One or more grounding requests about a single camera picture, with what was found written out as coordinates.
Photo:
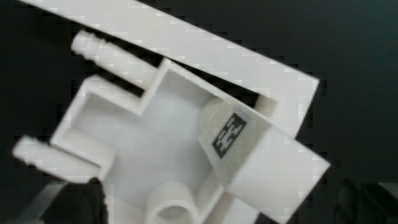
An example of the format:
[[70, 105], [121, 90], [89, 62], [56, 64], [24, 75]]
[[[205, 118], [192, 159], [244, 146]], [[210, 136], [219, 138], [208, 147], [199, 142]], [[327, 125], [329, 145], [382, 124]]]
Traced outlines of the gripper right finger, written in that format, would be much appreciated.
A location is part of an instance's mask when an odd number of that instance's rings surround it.
[[334, 224], [398, 224], [398, 182], [342, 182]]

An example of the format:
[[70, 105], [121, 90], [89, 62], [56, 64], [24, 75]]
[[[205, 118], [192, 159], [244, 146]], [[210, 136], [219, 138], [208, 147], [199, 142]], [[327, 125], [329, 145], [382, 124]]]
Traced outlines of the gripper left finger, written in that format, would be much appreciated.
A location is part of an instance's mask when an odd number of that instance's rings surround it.
[[109, 224], [103, 185], [52, 182], [16, 219], [16, 224]]

